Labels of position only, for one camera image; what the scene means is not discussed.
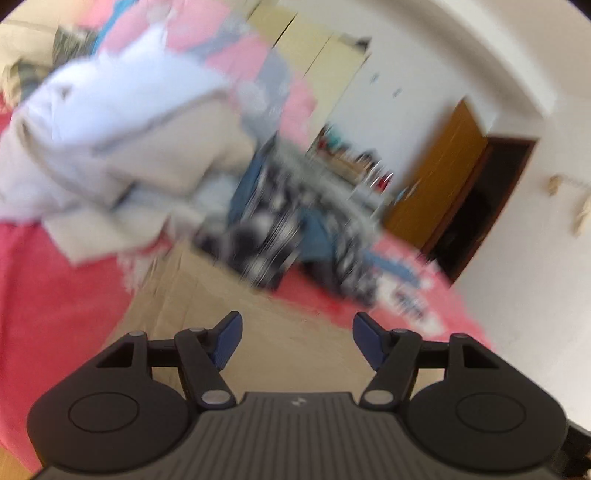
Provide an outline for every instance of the white cloth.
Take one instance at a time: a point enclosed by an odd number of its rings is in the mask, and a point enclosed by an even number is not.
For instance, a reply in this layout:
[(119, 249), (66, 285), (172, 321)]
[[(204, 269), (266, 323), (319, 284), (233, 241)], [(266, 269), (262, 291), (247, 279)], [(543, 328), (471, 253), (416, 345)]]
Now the white cloth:
[(200, 226), (204, 173), (244, 171), (255, 145), (225, 80), (161, 41), (153, 28), (120, 57), (68, 64), (14, 113), (0, 221), (41, 220), (73, 264)]
[(165, 50), (163, 35), (155, 25), (118, 57), (76, 60), (58, 69), (27, 101), (28, 122), (55, 146), (96, 147), (229, 87), (215, 70)]

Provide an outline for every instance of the dark doorway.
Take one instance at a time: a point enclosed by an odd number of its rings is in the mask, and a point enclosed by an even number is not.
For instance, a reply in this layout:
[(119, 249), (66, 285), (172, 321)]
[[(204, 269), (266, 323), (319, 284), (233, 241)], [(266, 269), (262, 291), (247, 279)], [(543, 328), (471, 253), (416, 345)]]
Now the dark doorway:
[(437, 238), (423, 250), (452, 282), (466, 268), (501, 214), (535, 146), (534, 140), (488, 139), (472, 181)]

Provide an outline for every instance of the white wall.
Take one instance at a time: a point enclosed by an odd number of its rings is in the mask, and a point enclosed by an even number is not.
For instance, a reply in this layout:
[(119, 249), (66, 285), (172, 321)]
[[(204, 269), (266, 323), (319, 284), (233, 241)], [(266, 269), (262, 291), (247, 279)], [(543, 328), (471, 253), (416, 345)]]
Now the white wall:
[[(281, 0), (354, 37), (372, 37), (371, 56), (330, 120), (360, 149), (375, 148), (401, 183), (459, 100), (468, 95), (484, 130), (501, 96), (423, 21), (384, 1)], [(372, 77), (378, 74), (377, 81)], [(394, 98), (393, 94), (401, 89)]]
[[(503, 119), (493, 130), (517, 128)], [(591, 181), (589, 132), (591, 100), (560, 98), (520, 184), (456, 288), (496, 350), (591, 429), (591, 228), (580, 238), (571, 233), (585, 193), (563, 185), (550, 197), (545, 189), (556, 173)]]

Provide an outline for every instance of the circular cap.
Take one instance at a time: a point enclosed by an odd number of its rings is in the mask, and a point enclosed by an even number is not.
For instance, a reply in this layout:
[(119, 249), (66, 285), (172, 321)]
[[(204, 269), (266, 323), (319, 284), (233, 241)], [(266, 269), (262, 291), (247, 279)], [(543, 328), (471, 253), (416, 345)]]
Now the circular cap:
[(511, 397), (491, 393), (470, 395), (457, 404), (464, 425), (483, 433), (503, 433), (525, 421), (525, 408)]
[(97, 393), (81, 398), (70, 409), (70, 420), (91, 433), (120, 430), (138, 416), (139, 405), (121, 393)]
[(388, 405), (394, 400), (394, 395), (387, 390), (370, 390), (363, 398), (372, 405)]
[(525, 377), (475, 369), (418, 392), (405, 412), (417, 443), (469, 471), (514, 473), (547, 461), (562, 445), (566, 419)]
[(222, 405), (230, 398), (230, 394), (225, 390), (207, 390), (201, 397), (208, 405)]

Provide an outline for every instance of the bed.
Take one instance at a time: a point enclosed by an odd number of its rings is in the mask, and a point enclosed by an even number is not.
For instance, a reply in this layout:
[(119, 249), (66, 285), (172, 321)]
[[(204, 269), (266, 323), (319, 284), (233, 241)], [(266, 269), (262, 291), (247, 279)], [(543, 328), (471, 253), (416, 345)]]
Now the bed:
[[(227, 14), (223, 10), (216, 21), (225, 18), (224, 12)], [(141, 29), (133, 20), (130, 15), (133, 28)], [(129, 31), (116, 31), (107, 45), (129, 41), (135, 34), (121, 40)], [(251, 47), (261, 48), (256, 42)], [(228, 57), (218, 56), (216, 62), (226, 72), (239, 69)], [(296, 86), (291, 94), (291, 110), (281, 125), (297, 137), (300, 115), (309, 116), (310, 112), (306, 112), (308, 106), (299, 108), (307, 104), (305, 98), (301, 101), (305, 92)], [(0, 115), (0, 127), (9, 119), (9, 112)], [(74, 268), (40, 225), (0, 224), (0, 442), (27, 469), (34, 471), (40, 466), (26, 432), (31, 405), (101, 349), (119, 325), (152, 261), (169, 247), (161, 238), (142, 251)], [(462, 331), (488, 344), (436, 264), (426, 263), (416, 251), (386, 234), (374, 249), (404, 261), (420, 279), (419, 288), (395, 278), (381, 285), (378, 302), (369, 313), (382, 326), (416, 330), (429, 340), (447, 340), (451, 333)], [(297, 265), (271, 295), (295, 309), (326, 317), (341, 329), (350, 328), (353, 315), (364, 309), (354, 301), (331, 297)]]

